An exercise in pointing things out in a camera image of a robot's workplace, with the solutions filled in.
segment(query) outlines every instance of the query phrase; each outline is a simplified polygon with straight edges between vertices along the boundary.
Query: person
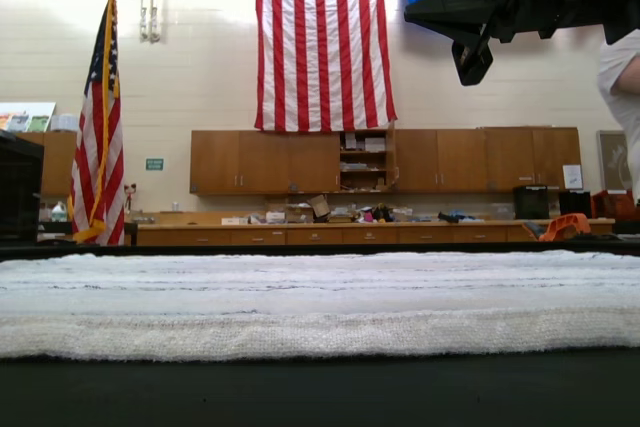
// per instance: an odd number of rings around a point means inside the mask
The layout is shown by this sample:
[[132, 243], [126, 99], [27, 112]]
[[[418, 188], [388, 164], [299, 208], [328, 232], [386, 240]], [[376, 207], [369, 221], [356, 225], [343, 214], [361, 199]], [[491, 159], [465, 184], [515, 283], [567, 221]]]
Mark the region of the person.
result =
[[600, 49], [598, 88], [627, 139], [633, 198], [640, 201], [640, 30]]

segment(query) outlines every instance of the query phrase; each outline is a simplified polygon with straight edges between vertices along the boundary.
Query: exit sign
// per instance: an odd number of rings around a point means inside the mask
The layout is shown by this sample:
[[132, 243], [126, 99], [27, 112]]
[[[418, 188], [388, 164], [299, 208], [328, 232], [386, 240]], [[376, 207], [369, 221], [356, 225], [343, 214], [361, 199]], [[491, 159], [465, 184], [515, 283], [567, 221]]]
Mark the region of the exit sign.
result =
[[147, 170], [164, 170], [164, 159], [147, 159]]

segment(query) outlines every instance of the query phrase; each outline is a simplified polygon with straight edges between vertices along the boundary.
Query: fluffy white rug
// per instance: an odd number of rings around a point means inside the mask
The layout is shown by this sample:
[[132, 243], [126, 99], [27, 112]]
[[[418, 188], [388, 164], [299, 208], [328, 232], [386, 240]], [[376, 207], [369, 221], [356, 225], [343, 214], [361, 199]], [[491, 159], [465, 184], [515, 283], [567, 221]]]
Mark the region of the fluffy white rug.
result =
[[229, 360], [640, 346], [640, 259], [569, 252], [0, 263], [0, 357]]

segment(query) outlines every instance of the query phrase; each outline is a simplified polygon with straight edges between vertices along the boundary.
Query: american flag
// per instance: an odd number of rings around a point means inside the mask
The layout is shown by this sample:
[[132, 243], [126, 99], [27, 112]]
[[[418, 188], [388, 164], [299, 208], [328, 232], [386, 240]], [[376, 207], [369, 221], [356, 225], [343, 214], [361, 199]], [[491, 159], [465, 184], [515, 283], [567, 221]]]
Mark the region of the american flag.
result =
[[117, 24], [116, 0], [109, 0], [84, 89], [72, 168], [70, 212], [74, 239], [100, 245], [124, 243]]
[[384, 0], [256, 0], [267, 131], [351, 131], [396, 119]]

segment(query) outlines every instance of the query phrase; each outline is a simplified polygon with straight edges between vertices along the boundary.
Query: wooden counter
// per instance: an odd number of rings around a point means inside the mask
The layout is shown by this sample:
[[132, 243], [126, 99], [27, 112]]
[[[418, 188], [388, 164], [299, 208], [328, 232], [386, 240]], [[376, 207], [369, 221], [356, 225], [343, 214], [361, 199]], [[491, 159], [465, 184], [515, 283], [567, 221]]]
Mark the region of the wooden counter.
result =
[[[535, 221], [546, 225], [550, 221]], [[524, 221], [400, 222], [388, 224], [143, 224], [138, 245], [337, 245], [533, 242]], [[613, 220], [592, 220], [594, 234], [613, 231]]]

